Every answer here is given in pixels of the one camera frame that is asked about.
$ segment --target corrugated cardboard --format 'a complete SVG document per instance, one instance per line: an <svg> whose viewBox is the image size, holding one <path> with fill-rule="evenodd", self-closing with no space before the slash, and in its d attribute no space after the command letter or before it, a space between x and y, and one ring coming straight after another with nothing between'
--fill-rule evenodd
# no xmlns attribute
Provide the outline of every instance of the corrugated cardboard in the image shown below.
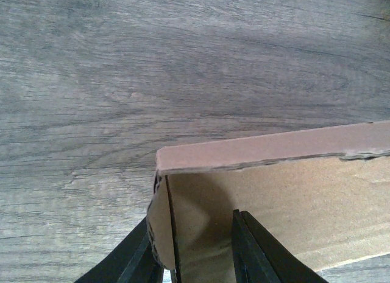
<svg viewBox="0 0 390 283"><path fill-rule="evenodd" d="M184 283L236 282L239 209L314 270L390 253L389 155L390 122L162 148L154 251Z"/></svg>

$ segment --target brown cardboard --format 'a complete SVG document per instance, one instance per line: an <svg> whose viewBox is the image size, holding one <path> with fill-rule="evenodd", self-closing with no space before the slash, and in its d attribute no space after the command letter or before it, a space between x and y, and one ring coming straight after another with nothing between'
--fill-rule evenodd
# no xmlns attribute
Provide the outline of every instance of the brown cardboard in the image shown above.
<svg viewBox="0 0 390 283"><path fill-rule="evenodd" d="M390 122L163 148L168 183L148 212L157 256L174 268L174 218L183 281L235 282L233 209L314 270L390 253L389 154Z"/></svg>

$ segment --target wood grain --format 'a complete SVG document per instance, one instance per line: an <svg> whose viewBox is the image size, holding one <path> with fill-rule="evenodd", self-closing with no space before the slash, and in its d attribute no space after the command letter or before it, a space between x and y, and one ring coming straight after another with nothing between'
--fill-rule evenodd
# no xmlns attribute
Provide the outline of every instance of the wood grain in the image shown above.
<svg viewBox="0 0 390 283"><path fill-rule="evenodd" d="M389 119L389 8L0 0L0 282L99 262L144 217L162 146ZM389 262L324 276L388 282Z"/></svg>

